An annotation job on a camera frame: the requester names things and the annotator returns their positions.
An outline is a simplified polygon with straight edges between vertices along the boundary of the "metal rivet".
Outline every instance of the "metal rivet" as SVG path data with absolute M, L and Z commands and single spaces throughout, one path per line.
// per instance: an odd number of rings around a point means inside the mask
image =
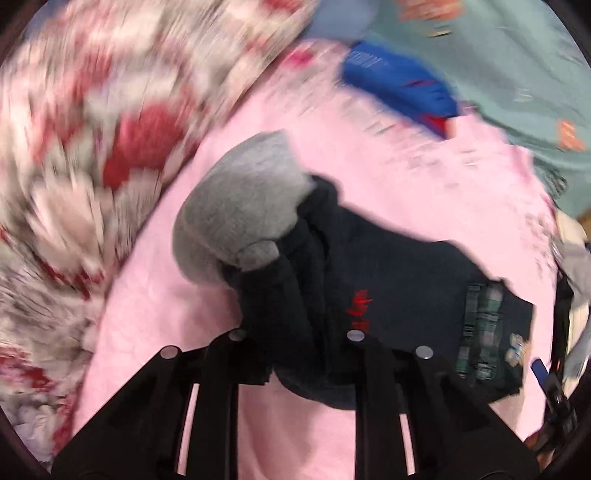
M 433 349 L 427 345 L 417 347 L 414 352 L 417 354 L 417 357 L 422 358 L 423 360 L 429 360 L 433 356 Z
M 246 332 L 241 328 L 236 328 L 228 333 L 232 342 L 242 342 L 246 338 Z
M 365 338 L 365 334 L 361 330 L 349 330 L 347 338 L 352 342 L 361 342 Z
M 162 350 L 160 350 L 160 356 L 165 360 L 170 360 L 171 358 L 176 357 L 179 353 L 180 350 L 174 345 L 165 346 Z

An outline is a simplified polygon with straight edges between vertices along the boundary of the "laundry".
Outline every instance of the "laundry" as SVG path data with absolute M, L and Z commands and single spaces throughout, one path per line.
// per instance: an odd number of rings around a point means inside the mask
M 2 66 L 0 404 L 46 466 L 138 232 L 314 6 L 72 0 Z
M 380 0 L 320 0 L 304 38 L 328 38 L 345 44 L 361 40 L 375 16 Z
M 379 98 L 390 108 L 442 138 L 446 123 L 457 116 L 447 86 L 419 62 L 367 42 L 355 45 L 343 65 L 343 81 Z
M 224 276 L 238 292 L 242 328 L 282 383 L 305 398 L 353 407 L 353 360 L 346 350 L 351 329 L 362 328 L 390 348 L 428 345 L 455 364 L 468 289 L 478 284 L 486 290 L 489 279 L 447 242 L 389 232 L 340 207 L 334 185 L 320 177 L 299 205 L 309 187 L 302 179 L 295 183 L 302 185 L 297 195 L 280 201 L 295 162 L 278 135 L 237 146 L 195 188 L 176 222 L 179 265 L 190 261 L 183 245 L 196 241 L 224 263 Z M 253 158 L 256 166 L 246 170 Z M 498 296 L 498 318 L 485 310 L 487 323 L 476 329 L 473 347 L 485 357 L 473 351 L 464 369 L 488 401 L 519 392 L 530 337 L 532 305 L 502 283 Z M 512 340 L 517 337 L 521 346 Z M 489 365 L 486 375 L 483 365 Z
M 534 154 L 562 211 L 583 213 L 591 204 L 591 67 L 550 7 L 463 0 L 461 13 L 446 20 L 405 20 L 403 13 L 399 2 L 382 0 L 366 39 L 425 62 Z M 451 33 L 433 37 L 439 27 Z
M 552 340 L 552 351 L 555 370 L 562 379 L 564 393 L 571 396 L 587 368 L 588 357 L 591 354 L 589 334 L 585 333 L 589 328 L 590 297 L 581 286 L 586 281 L 584 278 L 588 259 L 584 246 L 587 235 L 580 223 L 560 210 L 556 212 L 556 224 L 560 239 L 556 240 L 555 248 L 557 262 L 561 268 L 558 272 L 559 282 L 554 306 L 555 335 Z
M 462 0 L 397 0 L 404 20 L 450 20 L 462 14 Z
M 461 104 L 462 115 L 451 121 L 456 135 L 439 141 L 372 96 L 343 86 L 347 52 L 326 41 L 295 44 L 229 120 L 205 136 L 111 289 L 75 430 L 164 345 L 201 348 L 240 324 L 236 292 L 210 280 L 185 280 L 171 237 L 181 205 L 207 172 L 261 132 L 284 130 L 294 159 L 331 179 L 342 205 L 383 229 L 449 241 L 489 278 L 505 278 L 512 292 L 535 306 L 530 358 L 548 361 L 556 265 L 545 232 L 553 232 L 554 220 L 531 156 Z M 346 310 L 362 314 L 349 314 L 355 327 L 365 328 L 373 320 L 372 292 L 360 290 L 348 300 Z M 528 368 L 520 394 L 492 404 L 522 439 L 539 428 L 544 407 Z M 238 423 L 244 478 L 350 478 L 354 471 L 354 412 L 301 398 L 276 375 L 264 388 L 241 388 Z
M 580 307 L 591 300 L 591 253 L 583 245 L 554 241 L 560 268 L 573 289 L 573 307 Z
M 30 38 L 41 30 L 48 20 L 55 17 L 60 10 L 68 4 L 68 1 L 69 0 L 47 0 L 28 23 L 24 31 L 25 38 Z

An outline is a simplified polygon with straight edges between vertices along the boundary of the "pink sheet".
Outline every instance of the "pink sheet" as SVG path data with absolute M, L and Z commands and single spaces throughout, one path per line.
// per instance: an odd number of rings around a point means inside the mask
M 407 235 L 450 240 L 491 277 L 535 305 L 530 358 L 550 357 L 556 268 L 548 246 L 551 209 L 531 156 L 472 112 L 439 142 L 371 98 L 338 85 L 344 47 L 296 47 L 259 82 L 224 127 L 202 142 L 165 194 L 115 281 L 87 373 L 80 428 L 167 344 L 207 345 L 239 322 L 233 293 L 184 280 L 171 255 L 171 231 L 186 196 L 239 142 L 285 129 L 304 168 L 337 180 L 342 201 Z M 524 393 L 494 408 L 525 438 L 544 398 L 526 369 Z M 243 387 L 239 403 L 241 479 L 353 478 L 354 414 L 296 397 L 274 378 Z

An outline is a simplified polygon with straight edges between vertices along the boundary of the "teal fabric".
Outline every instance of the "teal fabric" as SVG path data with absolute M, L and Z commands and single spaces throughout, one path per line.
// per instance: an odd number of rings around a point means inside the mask
M 402 22 L 396 4 L 382 0 L 368 40 L 426 62 L 511 142 L 529 148 L 563 211 L 577 216 L 591 207 L 591 68 L 550 7 L 463 0 L 463 15 L 442 24 Z M 451 34 L 429 37 L 446 28 Z M 558 148 L 561 119 L 575 125 L 586 151 Z

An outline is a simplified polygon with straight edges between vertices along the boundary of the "red and white patterned fabric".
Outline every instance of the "red and white patterned fabric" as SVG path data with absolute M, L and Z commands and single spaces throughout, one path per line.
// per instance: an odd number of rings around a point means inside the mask
M 0 404 L 50 463 L 162 190 L 315 0 L 73 0 L 0 77 Z

